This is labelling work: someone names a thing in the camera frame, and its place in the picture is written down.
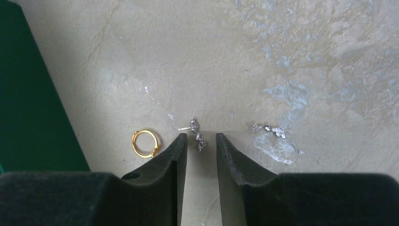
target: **green object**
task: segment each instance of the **green object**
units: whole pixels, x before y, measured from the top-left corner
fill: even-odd
[[[0,170],[89,171],[21,8],[0,0]]]

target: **ring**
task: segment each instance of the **ring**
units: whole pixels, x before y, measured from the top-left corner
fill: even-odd
[[[136,146],[136,139],[137,139],[138,135],[140,135],[140,134],[142,134],[142,133],[148,133],[148,134],[150,134],[150,135],[152,136],[152,138],[154,138],[154,140],[155,140],[155,147],[154,147],[154,150],[153,150],[153,151],[151,152],[151,154],[149,154],[149,155],[143,155],[143,154],[140,152],[140,150],[137,148],[137,146]],[[151,132],[151,131],[149,131],[149,130],[141,130],[141,131],[136,131],[136,132],[133,134],[133,136],[132,136],[132,147],[133,147],[133,150],[136,152],[136,154],[137,154],[138,156],[140,156],[140,157],[142,157],[142,158],[151,158],[151,157],[154,157],[154,156],[158,153],[158,151],[160,150],[161,144],[158,143],[157,136],[156,136],[153,132]]]

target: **concrete surface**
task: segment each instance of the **concrete surface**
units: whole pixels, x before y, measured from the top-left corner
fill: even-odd
[[[191,137],[184,226],[221,225],[217,132],[276,173],[399,179],[397,0],[16,2],[93,171],[124,175],[147,161],[134,131],[167,146],[198,118],[209,148]]]

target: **gray surface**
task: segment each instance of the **gray surface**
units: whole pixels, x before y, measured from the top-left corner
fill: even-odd
[[[220,224],[217,132],[276,173],[399,178],[397,0],[17,2],[93,171],[122,176],[147,161],[134,131],[166,146],[198,118],[209,148],[191,137],[183,225]]]

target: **silver earring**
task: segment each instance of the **silver earring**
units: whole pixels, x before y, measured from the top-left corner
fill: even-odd
[[[181,128],[181,129],[177,129],[177,130],[181,131],[181,130],[186,130],[186,129],[191,129],[191,131],[195,134],[195,139],[198,141],[198,145],[197,145],[198,152],[201,153],[201,152],[205,151],[205,148],[207,147],[207,142],[204,139],[202,139],[202,135],[199,132],[200,125],[198,124],[198,122],[195,119],[191,119],[190,127],[185,127],[185,128]]]
[[[254,124],[249,128],[249,131],[252,133],[257,133],[261,130],[264,130],[266,133],[272,132],[276,137],[280,137],[282,139],[287,138],[284,130],[280,127],[271,127],[270,125],[265,124]]]

